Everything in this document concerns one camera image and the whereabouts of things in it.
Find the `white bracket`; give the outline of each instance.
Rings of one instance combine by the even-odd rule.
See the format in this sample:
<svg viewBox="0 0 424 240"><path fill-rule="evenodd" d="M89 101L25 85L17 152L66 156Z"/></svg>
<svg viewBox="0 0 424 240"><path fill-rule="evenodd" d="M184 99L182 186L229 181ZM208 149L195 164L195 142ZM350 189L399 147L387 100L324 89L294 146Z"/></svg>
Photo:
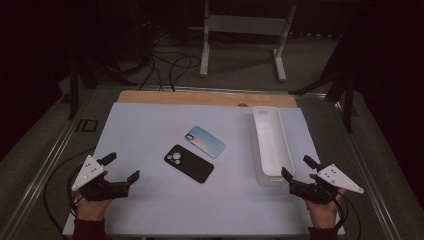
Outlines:
<svg viewBox="0 0 424 240"><path fill-rule="evenodd" d="M319 171L317 175L319 178L335 187L344 188L360 194L364 193L363 188L359 187L334 164Z"/></svg>
<svg viewBox="0 0 424 240"><path fill-rule="evenodd" d="M75 179L74 184L72 185L72 191L78 190L103 172L103 166L100 165L100 163L98 163L92 156L88 155L77 178Z"/></svg>

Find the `dark background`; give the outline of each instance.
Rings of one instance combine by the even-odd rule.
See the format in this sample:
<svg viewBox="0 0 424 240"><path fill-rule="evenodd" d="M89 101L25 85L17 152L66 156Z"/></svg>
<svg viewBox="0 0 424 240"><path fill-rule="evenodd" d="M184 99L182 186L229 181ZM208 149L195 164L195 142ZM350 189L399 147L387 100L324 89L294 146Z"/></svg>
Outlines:
<svg viewBox="0 0 424 240"><path fill-rule="evenodd" d="M103 2L105 8L93 0L4 2L0 9L0 159L62 96L57 83L69 75L71 46L111 66L119 59L131 58L129 53L118 56L128 49L111 37L119 29L102 18L110 1ZM280 9L287 5L282 1L267 1L267 6L258 1L212 2L215 14L258 17L284 17ZM183 41L189 41L188 26L203 25L202 1L138 3L141 10L135 24L148 21ZM131 4L115 8L120 12L114 17L133 14L134 8ZM423 13L420 1L305 1L291 28L295 37L319 34L337 39L344 33L325 71L344 69L349 59L355 69L356 90L363 94L421 204ZM152 34L145 30L138 34ZM143 42L146 48L149 41Z"/></svg>

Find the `rectangular container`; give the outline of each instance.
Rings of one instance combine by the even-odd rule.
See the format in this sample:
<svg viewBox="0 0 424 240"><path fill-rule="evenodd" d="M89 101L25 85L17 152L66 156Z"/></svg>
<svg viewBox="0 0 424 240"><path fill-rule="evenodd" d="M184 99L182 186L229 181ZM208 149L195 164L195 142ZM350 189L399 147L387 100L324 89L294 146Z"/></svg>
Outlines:
<svg viewBox="0 0 424 240"><path fill-rule="evenodd" d="M290 157L280 112L275 107L253 108L251 135L255 154L256 177L260 185L282 185L284 166L292 175L294 166Z"/></svg>

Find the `phone case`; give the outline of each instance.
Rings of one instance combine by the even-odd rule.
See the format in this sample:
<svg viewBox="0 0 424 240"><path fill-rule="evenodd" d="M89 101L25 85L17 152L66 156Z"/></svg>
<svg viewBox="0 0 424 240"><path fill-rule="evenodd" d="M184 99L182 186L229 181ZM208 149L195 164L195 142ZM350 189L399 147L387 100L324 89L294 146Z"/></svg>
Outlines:
<svg viewBox="0 0 424 240"><path fill-rule="evenodd" d="M214 166L189 150L175 145L166 155L165 161L199 183L204 183Z"/></svg>
<svg viewBox="0 0 424 240"><path fill-rule="evenodd" d="M218 157L225 149L224 142L199 126L193 127L185 139L213 158Z"/></svg>

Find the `gray carpet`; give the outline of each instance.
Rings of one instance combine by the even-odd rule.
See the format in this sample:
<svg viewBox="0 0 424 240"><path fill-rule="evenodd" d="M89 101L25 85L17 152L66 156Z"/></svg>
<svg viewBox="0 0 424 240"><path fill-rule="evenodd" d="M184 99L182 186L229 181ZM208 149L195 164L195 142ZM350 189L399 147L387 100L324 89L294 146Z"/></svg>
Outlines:
<svg viewBox="0 0 424 240"><path fill-rule="evenodd" d="M155 49L158 56L173 62L181 56L177 53L159 52L184 52L200 57L201 41L193 39L189 46L170 46L173 41L164 42ZM176 82L177 90L188 87L208 89L232 89L253 91L278 91L287 92L299 89L318 80L336 42L321 38L289 38L283 51L283 62L286 68L288 81L278 82L270 52L275 44L222 44L214 42L211 45L209 74L206 78L199 76L199 67L189 69L186 74ZM168 84L168 73L171 65L159 59L155 61L159 73L154 73L146 85L146 89L159 89L159 79ZM178 64L189 64L187 59ZM175 79L184 69L175 69L172 72ZM143 70L129 77L134 82L142 82L148 71ZM85 159L88 153L93 152L101 135L101 129L105 124L108 112L123 89L104 76L97 90L81 89L82 101L81 112L76 117L79 119L99 120L99 129L96 132L72 132L66 138L67 131L63 129L75 128L76 122L67 120L69 105L56 103L34 125L34 127L19 141L15 148L0 162L0 226L4 231L6 223L16 212L16 206L24 196L27 186L30 185L37 171L42 167L46 159L50 162L57 161L56 166L64 163L55 175L53 175L48 190L48 204L53 216L63 227L69 214L66 205L66 178L69 173ZM64 93L69 91L68 80L62 82ZM317 93L325 93L329 86L323 86L315 90ZM353 134L345 131L340 124L339 114L334 106L316 97L304 97L297 99L308 122L308 128L314 139L318 155L323 163L336 163L359 185L366 185L369 179L363 179L357 163L358 152L360 158L365 160L366 170L372 176L372 181L378 187L377 194L383 198L383 205L375 202L373 193L358 195L348 193L348 197L358 209L361 218L362 239L423 239L424 214L422 208L414 198L411 189L407 185L396 159L381 134L377 124L368 111L360 94L355 95L354 116L352 118ZM56 140L66 138L66 148L63 152L58 151L57 156L49 155L52 149L58 149ZM13 234L15 239L60 239L60 235L49 220L42 202L42 192L35 192L37 201L28 206L28 215L23 215L22 225L17 226ZM399 235L388 237L387 229L377 217L375 206L387 207L390 217L395 224ZM341 239L356 239L359 225L351 211L345 223L347 234ZM282 239L308 239L308 236L281 237ZM127 237L115 237L115 239L130 239Z"/></svg>

